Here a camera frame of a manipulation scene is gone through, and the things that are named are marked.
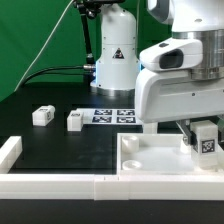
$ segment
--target green backdrop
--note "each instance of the green backdrop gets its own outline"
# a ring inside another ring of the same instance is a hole
[[[45,43],[70,0],[1,0],[0,100],[11,94]],[[138,54],[170,36],[170,28],[156,22],[146,10],[146,0],[126,0],[121,6],[138,18]],[[89,21],[95,58],[101,53],[100,19]],[[50,66],[82,65],[85,47],[80,15],[70,7],[32,72]],[[45,81],[75,81],[81,77],[48,77]]]

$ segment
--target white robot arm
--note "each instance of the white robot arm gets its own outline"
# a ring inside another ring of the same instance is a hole
[[[145,123],[224,113],[224,0],[149,0],[172,38],[144,50],[135,107]]]

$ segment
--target small white cube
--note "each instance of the small white cube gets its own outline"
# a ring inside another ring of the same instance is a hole
[[[32,113],[33,125],[46,126],[50,121],[54,119],[55,107],[42,106]]]
[[[83,126],[83,111],[72,110],[67,118],[68,131],[81,131]]]

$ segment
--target cable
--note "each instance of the cable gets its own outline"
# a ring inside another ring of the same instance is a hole
[[[61,20],[63,19],[63,17],[65,16],[66,12],[68,11],[70,5],[73,3],[74,0],[70,1],[69,4],[67,5],[67,7],[65,8],[64,12],[62,13],[61,17],[59,18],[58,22],[56,23],[54,29],[52,30],[51,34],[49,35],[49,37],[47,38],[45,44],[43,45],[43,47],[41,48],[40,52],[37,54],[36,58],[33,60],[33,62],[30,64],[30,66],[28,67],[28,69],[25,71],[24,75],[22,76],[22,78],[20,79],[19,83],[17,84],[16,88],[14,91],[17,91],[18,88],[20,87],[21,83],[23,82],[23,80],[25,79],[27,73],[30,71],[30,69],[33,67],[33,65],[36,63],[36,61],[39,59],[40,55],[42,54],[42,52],[44,51],[44,49],[46,48],[47,44],[49,43],[50,39],[52,38],[53,34],[55,33],[56,29],[58,28]]]
[[[29,80],[33,79],[34,77],[49,74],[49,75],[80,75],[80,74],[62,74],[62,73],[50,73],[49,71],[60,71],[60,70],[75,70],[75,69],[83,69],[83,66],[66,66],[66,67],[54,67],[54,68],[46,68],[43,70],[40,70],[38,72],[35,72],[34,74],[26,77],[26,79],[23,79],[23,81],[20,83],[20,87],[24,86],[25,83],[27,83]]]

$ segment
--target qr-like marker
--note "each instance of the qr-like marker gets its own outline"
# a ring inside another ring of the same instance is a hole
[[[95,110],[94,115],[112,115],[113,111],[112,110]]]
[[[135,116],[134,110],[118,110],[117,115],[119,116]]]
[[[118,124],[134,124],[136,123],[135,117],[117,117]]]
[[[93,117],[92,123],[111,123],[112,117]]]
[[[201,142],[202,153],[215,152],[215,140],[207,140]]]

